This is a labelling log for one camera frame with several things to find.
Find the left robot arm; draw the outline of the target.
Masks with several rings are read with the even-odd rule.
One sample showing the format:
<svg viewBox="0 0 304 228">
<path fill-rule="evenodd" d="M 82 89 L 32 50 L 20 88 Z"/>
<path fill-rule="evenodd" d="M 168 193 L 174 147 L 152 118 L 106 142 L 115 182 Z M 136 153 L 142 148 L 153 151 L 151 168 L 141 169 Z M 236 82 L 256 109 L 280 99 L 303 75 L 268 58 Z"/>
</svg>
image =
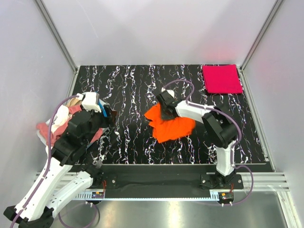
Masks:
<svg viewBox="0 0 304 228">
<path fill-rule="evenodd" d="M 55 141 L 43 171 L 26 196 L 7 207 L 3 215 L 20 228 L 49 228 L 60 211 L 80 192 L 102 182 L 102 172 L 87 164 L 68 184 L 57 185 L 86 153 L 100 129 L 113 127 L 117 112 L 108 105 L 101 112 L 81 109 L 67 121 L 67 127 Z"/>
</svg>

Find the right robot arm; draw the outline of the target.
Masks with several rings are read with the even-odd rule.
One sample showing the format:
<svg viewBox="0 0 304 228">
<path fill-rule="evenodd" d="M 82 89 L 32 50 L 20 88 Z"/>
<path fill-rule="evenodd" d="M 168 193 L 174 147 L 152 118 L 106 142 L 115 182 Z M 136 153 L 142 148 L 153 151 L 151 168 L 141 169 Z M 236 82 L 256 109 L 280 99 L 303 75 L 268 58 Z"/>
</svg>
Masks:
<svg viewBox="0 0 304 228">
<path fill-rule="evenodd" d="M 228 111 L 223 106 L 216 107 L 177 100 L 168 90 L 158 94 L 156 99 L 160 104 L 163 120 L 186 117 L 204 124 L 207 136 L 215 145 L 217 153 L 215 174 L 212 174 L 205 184 L 214 188 L 230 183 L 236 175 L 234 155 L 235 146 L 241 139 L 241 130 Z"/>
</svg>

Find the orange t shirt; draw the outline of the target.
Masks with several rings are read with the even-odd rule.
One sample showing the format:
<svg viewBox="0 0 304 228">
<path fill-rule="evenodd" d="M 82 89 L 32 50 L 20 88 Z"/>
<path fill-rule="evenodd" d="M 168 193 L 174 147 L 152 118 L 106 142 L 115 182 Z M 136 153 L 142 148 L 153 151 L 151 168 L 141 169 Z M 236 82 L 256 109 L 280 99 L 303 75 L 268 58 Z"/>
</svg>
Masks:
<svg viewBox="0 0 304 228">
<path fill-rule="evenodd" d="M 186 117 L 163 120 L 159 103 L 151 107 L 144 116 L 149 120 L 149 126 L 152 127 L 152 136 L 158 143 L 189 136 L 196 126 L 195 120 Z"/>
</svg>

